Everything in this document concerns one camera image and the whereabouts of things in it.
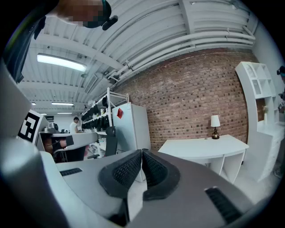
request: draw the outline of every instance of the red sticker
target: red sticker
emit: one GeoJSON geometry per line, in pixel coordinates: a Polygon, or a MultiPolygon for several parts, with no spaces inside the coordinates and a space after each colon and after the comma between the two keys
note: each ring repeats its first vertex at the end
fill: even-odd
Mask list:
{"type": "Polygon", "coordinates": [[[122,118],[122,116],[123,116],[123,111],[122,111],[122,109],[118,109],[118,112],[117,112],[117,116],[119,117],[119,118],[122,118]]]}

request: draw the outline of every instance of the table lamp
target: table lamp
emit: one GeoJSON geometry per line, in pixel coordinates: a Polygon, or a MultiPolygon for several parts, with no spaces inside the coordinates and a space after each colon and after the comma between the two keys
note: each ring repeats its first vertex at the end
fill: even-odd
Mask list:
{"type": "Polygon", "coordinates": [[[214,115],[211,116],[211,127],[214,127],[214,133],[212,134],[212,139],[219,139],[219,133],[217,131],[217,127],[220,126],[220,121],[219,121],[219,116],[218,115],[214,115]]]}

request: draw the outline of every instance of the black rubber pad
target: black rubber pad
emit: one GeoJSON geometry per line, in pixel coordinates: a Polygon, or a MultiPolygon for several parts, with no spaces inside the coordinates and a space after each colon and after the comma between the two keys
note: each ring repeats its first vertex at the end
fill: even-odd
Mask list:
{"type": "Polygon", "coordinates": [[[71,145],[73,145],[74,144],[74,142],[73,142],[73,138],[72,138],[72,135],[70,135],[70,136],[66,136],[66,145],[67,146],[71,146],[71,145]]]}
{"type": "Polygon", "coordinates": [[[167,198],[180,181],[180,172],[176,166],[147,149],[142,150],[142,170],[147,179],[147,191],[143,193],[144,201],[167,198]]]}
{"type": "Polygon", "coordinates": [[[128,191],[141,170],[142,152],[136,152],[103,167],[98,181],[108,195],[126,199],[128,191]]]}
{"type": "Polygon", "coordinates": [[[223,219],[228,223],[232,223],[239,217],[241,213],[232,204],[231,201],[218,189],[217,187],[211,187],[205,190],[215,207],[218,209],[223,219]]]}
{"type": "Polygon", "coordinates": [[[74,168],[74,169],[68,169],[68,170],[64,170],[64,171],[60,171],[62,176],[68,176],[74,173],[79,173],[82,172],[82,169],[80,168],[74,168]]]}

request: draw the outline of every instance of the lamp base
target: lamp base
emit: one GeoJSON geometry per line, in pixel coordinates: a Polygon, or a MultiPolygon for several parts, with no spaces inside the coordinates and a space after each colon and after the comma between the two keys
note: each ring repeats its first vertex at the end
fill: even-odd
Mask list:
{"type": "Polygon", "coordinates": [[[219,133],[217,131],[217,128],[215,127],[214,133],[212,134],[212,139],[219,139],[219,138],[220,138],[219,133]]]}

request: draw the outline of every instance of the person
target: person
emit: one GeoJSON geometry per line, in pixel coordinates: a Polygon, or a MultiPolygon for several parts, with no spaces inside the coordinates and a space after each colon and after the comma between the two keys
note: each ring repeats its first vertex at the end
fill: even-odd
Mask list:
{"type": "Polygon", "coordinates": [[[77,129],[77,124],[79,122],[79,118],[78,117],[74,117],[73,122],[70,124],[69,126],[69,130],[71,134],[75,134],[75,133],[81,133],[78,129],[77,129]]]}
{"type": "Polygon", "coordinates": [[[30,9],[10,37],[3,59],[16,83],[24,76],[22,69],[32,37],[37,39],[45,27],[46,16],[55,16],[69,24],[96,28],[109,21],[111,7],[105,0],[31,0],[24,2],[30,9]]]}
{"type": "Polygon", "coordinates": [[[43,144],[45,151],[51,155],[54,151],[64,149],[67,146],[65,138],[46,138],[43,144]]]}

